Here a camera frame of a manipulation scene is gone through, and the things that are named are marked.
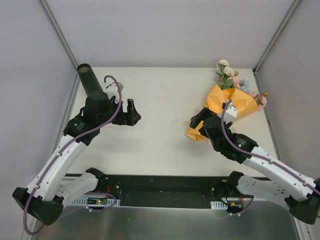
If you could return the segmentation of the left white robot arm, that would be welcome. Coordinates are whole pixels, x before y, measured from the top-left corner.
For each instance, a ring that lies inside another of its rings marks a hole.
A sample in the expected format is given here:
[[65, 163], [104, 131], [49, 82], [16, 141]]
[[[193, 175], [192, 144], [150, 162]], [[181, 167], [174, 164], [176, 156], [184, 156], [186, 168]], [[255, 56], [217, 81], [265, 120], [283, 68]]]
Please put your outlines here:
[[61, 185], [67, 171], [106, 124], [134, 126], [141, 119], [133, 99], [123, 103], [113, 96], [89, 96], [79, 113], [69, 120], [57, 148], [27, 187], [17, 187], [12, 197], [23, 210], [23, 219], [31, 215], [46, 226], [53, 224], [63, 209], [87, 192], [96, 195], [105, 191], [106, 175], [94, 168], [87, 169], [79, 178]]

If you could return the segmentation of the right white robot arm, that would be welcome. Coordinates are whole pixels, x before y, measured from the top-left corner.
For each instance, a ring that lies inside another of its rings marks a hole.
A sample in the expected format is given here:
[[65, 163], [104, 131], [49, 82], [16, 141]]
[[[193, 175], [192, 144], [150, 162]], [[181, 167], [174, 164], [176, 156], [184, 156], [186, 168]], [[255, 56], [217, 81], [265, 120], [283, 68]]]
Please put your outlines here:
[[320, 181], [272, 157], [250, 137], [232, 132], [230, 127], [237, 115], [233, 104], [225, 106], [220, 114], [204, 107], [189, 125], [195, 129], [202, 123], [199, 133], [210, 140], [216, 152], [268, 178], [258, 180], [233, 171], [225, 184], [226, 194], [233, 198], [243, 194], [265, 199], [285, 208], [299, 221], [315, 224], [320, 217]]

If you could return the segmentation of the artificial flower bunch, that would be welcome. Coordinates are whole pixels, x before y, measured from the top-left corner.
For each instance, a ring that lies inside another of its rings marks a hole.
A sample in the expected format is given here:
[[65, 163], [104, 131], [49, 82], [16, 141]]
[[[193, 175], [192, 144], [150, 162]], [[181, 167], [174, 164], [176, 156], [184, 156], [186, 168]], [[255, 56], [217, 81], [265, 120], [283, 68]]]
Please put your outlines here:
[[237, 89], [251, 96], [257, 103], [258, 110], [262, 110], [267, 105], [268, 92], [255, 93], [250, 91], [250, 84], [247, 80], [238, 80], [239, 72], [234, 70], [230, 63], [225, 59], [220, 59], [216, 63], [215, 71], [216, 83], [222, 89]]

